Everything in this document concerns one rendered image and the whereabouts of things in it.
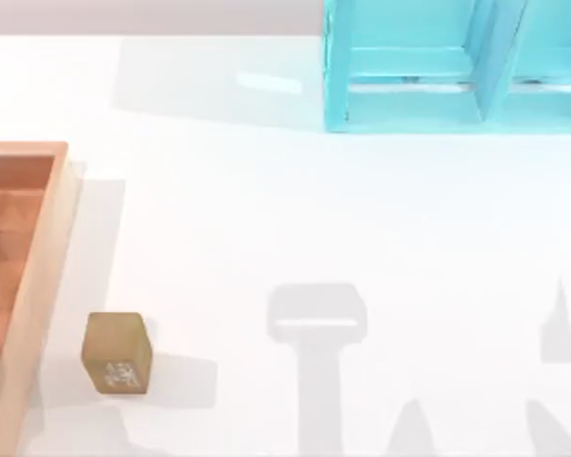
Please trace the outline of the light blue rack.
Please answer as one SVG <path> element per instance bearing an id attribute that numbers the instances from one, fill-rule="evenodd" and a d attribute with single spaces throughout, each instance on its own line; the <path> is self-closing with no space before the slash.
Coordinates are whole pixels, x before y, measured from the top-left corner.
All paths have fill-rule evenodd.
<path id="1" fill-rule="evenodd" d="M 325 128 L 571 134 L 571 0 L 323 0 Z"/>

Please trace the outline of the olive brown block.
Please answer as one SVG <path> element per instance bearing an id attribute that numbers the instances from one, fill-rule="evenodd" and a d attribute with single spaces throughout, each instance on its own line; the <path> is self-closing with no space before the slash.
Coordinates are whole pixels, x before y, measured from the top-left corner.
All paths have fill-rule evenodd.
<path id="1" fill-rule="evenodd" d="M 153 349 L 142 315 L 138 312 L 90 313 L 81 360 L 97 392 L 146 394 Z"/>

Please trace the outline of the shallow salmon-coloured box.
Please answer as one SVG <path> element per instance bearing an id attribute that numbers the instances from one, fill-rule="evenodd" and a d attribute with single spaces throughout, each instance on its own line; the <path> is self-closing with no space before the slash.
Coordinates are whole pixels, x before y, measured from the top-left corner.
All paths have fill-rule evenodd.
<path id="1" fill-rule="evenodd" d="M 48 334 L 83 169 L 65 142 L 0 142 L 0 457 L 14 457 Z"/>

